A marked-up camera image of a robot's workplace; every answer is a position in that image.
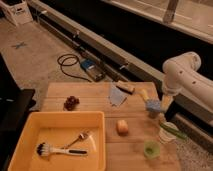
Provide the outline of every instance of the tiled floor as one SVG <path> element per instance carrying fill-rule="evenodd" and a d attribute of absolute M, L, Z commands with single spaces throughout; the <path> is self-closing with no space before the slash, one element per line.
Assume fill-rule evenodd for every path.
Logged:
<path fill-rule="evenodd" d="M 26 46 L 12 47 L 21 42 Z M 36 89 L 36 109 L 41 107 L 49 82 L 82 81 L 63 75 L 56 61 L 64 53 L 77 53 L 35 22 L 15 27 L 0 19 L 0 52 L 18 85 Z M 88 78 L 78 65 L 67 72 Z M 183 171 L 213 170 L 213 156 L 195 142 L 177 140 L 176 144 Z"/>

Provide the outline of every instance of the brush handle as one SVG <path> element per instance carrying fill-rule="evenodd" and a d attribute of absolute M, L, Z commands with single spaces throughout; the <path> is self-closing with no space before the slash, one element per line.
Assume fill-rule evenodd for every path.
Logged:
<path fill-rule="evenodd" d="M 144 101 L 147 101 L 147 100 L 150 99 L 149 96 L 148 96 L 148 93 L 147 93 L 147 90 L 146 90 L 146 89 L 142 89 L 142 90 L 140 91 L 140 95 L 141 95 L 141 97 L 144 99 Z"/>
<path fill-rule="evenodd" d="M 72 149 L 60 149 L 60 148 L 53 148 L 50 149 L 51 153 L 60 153 L 60 154 L 67 154 L 72 156 L 86 156 L 88 155 L 86 150 L 72 150 Z"/>

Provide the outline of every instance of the dish brush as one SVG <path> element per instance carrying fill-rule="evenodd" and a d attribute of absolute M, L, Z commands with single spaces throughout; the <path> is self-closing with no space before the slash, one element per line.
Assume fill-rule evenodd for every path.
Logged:
<path fill-rule="evenodd" d="M 52 147 L 48 143 L 41 143 L 37 147 L 37 153 L 39 156 L 49 156 L 51 154 L 66 154 L 71 156 L 87 156 L 86 150 L 75 150 L 75 149 L 61 149 Z"/>

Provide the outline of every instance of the cable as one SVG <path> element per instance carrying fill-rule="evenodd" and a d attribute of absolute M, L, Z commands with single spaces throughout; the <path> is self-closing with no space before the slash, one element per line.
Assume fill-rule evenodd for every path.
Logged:
<path fill-rule="evenodd" d="M 75 59 L 75 61 L 71 64 L 65 64 L 65 62 L 69 59 Z M 68 66 L 73 66 L 73 65 L 76 65 L 77 63 L 79 63 L 80 65 L 80 60 L 78 58 L 78 56 L 74 55 L 74 54 L 64 54 L 64 55 L 61 55 L 58 57 L 57 59 L 57 62 L 58 64 L 60 65 L 60 69 L 61 69 L 61 72 L 64 73 L 65 75 L 69 76 L 69 77 L 73 77 L 73 78 L 77 78 L 77 79 L 82 79 L 82 80 L 86 80 L 88 82 L 92 82 L 91 80 L 87 79 L 87 78 L 84 78 L 84 77 L 79 77 L 79 76 L 76 76 L 76 75 L 71 75 L 71 74 L 68 74 L 66 73 L 64 70 L 63 70 L 63 67 L 68 67 Z"/>

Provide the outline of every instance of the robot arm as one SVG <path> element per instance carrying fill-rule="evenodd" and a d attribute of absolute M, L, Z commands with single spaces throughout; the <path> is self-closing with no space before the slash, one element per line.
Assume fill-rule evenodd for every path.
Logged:
<path fill-rule="evenodd" d="M 200 65 L 201 59 L 194 52 L 166 60 L 162 90 L 164 94 L 175 96 L 184 87 L 213 110 L 213 81 L 196 72 Z"/>

